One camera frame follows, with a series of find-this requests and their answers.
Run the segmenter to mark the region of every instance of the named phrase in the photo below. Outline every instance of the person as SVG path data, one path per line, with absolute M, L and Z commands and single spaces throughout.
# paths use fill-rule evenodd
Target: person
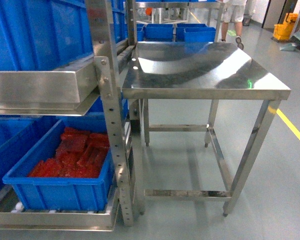
M 234 21 L 235 28 L 235 42 L 241 50 L 244 49 L 244 44 L 242 43 L 242 21 L 244 20 L 246 0 L 223 0 L 225 3 L 223 9 L 223 23 L 221 26 L 221 41 L 225 42 L 227 37 L 227 31 L 231 19 Z

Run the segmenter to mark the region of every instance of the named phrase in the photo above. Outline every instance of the yellow floor line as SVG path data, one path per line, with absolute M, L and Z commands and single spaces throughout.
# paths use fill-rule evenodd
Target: yellow floor line
M 282 119 L 282 121 L 290 128 L 290 130 L 294 133 L 294 135 L 300 140 L 300 131 L 293 125 L 293 123 L 284 115 L 284 113 L 278 109 L 276 113 Z
M 198 23 L 201 23 L 201 22 L 199 21 L 199 19 L 198 19 L 191 11 L 190 11 L 190 14 L 192 15 L 192 17 L 194 17 L 195 20 L 197 20 Z

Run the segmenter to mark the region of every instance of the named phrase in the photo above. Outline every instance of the table top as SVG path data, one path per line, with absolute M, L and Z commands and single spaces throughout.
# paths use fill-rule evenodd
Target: table top
M 122 87 L 128 99 L 286 100 L 290 91 L 224 42 L 139 42 Z

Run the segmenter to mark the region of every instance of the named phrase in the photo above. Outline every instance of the dustpan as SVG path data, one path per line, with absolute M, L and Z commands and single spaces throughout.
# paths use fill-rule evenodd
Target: dustpan
M 293 43 L 293 42 L 289 42 L 283 46 L 280 47 L 280 51 L 289 51 L 289 52 L 293 52 L 296 50 L 297 44 Z

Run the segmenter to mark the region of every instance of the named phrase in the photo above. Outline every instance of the stainless steel rack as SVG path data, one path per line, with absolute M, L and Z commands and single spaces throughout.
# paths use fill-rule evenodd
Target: stainless steel rack
M 127 1 L 129 38 L 115 44 L 111 2 L 86 0 L 93 55 L 53 71 L 1 71 L 0 114 L 82 116 L 101 96 L 115 167 L 114 185 L 102 212 L 15 211 L 19 201 L 6 185 L 0 191 L 0 229 L 112 231 L 119 206 L 126 226 L 132 226 L 144 207 L 138 182 L 142 165 L 134 158 L 131 121 L 122 120 L 119 74 L 130 61 L 135 45 L 135 1 Z

